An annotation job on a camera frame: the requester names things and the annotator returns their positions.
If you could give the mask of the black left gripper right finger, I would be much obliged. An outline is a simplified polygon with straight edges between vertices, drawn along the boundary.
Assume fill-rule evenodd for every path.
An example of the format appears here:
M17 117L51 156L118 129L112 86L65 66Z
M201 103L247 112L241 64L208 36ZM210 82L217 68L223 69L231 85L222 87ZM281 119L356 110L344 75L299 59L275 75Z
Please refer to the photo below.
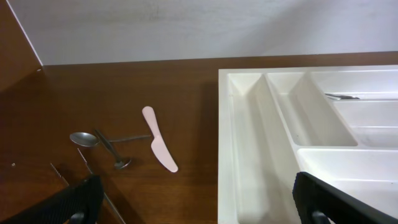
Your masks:
M292 195L303 224L397 224L396 218L359 201L308 172L297 173Z

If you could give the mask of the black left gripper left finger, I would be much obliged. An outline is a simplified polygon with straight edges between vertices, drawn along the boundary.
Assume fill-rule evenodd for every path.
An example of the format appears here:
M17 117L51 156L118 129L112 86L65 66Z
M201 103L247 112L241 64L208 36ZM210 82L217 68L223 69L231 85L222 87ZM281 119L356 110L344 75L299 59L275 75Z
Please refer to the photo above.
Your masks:
M89 175L75 185L69 185L49 198L3 220L5 224L95 224L104 199L104 189L98 175Z

